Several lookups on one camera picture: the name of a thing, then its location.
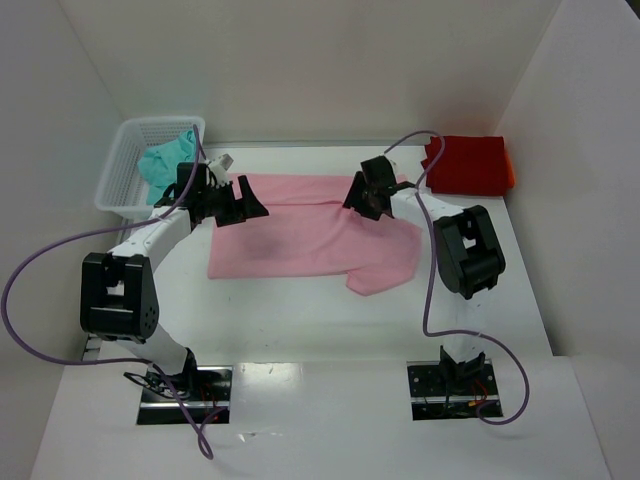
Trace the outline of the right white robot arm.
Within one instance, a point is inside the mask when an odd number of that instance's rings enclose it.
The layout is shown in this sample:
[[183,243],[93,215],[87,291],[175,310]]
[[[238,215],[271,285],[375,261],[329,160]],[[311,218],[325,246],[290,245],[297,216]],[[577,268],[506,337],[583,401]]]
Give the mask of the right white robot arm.
[[[439,373],[449,393],[471,387],[486,355],[478,345],[483,292],[497,285],[506,260],[486,208],[463,208],[436,198],[414,183],[399,181],[392,162],[377,156],[361,163],[343,207],[378,221],[405,220],[429,235],[430,271],[423,333],[440,338]],[[441,331],[429,327],[435,280],[453,295],[454,318]]]

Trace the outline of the pink polo shirt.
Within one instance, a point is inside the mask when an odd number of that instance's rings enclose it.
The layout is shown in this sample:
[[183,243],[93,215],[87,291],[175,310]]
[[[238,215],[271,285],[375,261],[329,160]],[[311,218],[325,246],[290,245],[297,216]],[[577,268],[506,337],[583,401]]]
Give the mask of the pink polo shirt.
[[207,275],[265,279],[343,275],[370,296],[413,279],[421,228],[383,216],[374,221],[344,208],[347,176],[250,174],[265,217],[215,227]]

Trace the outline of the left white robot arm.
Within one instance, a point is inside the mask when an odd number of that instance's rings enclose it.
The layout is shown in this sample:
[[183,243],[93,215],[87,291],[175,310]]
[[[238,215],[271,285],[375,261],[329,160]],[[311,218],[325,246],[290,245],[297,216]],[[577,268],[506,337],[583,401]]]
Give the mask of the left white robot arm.
[[82,263],[82,329],[148,361],[152,370],[140,383],[156,393],[175,388],[186,394],[198,386],[199,374],[194,353],[160,324],[155,270],[206,218],[226,227],[268,214],[246,176],[230,178],[232,163],[227,154],[180,163],[149,219],[123,243]]

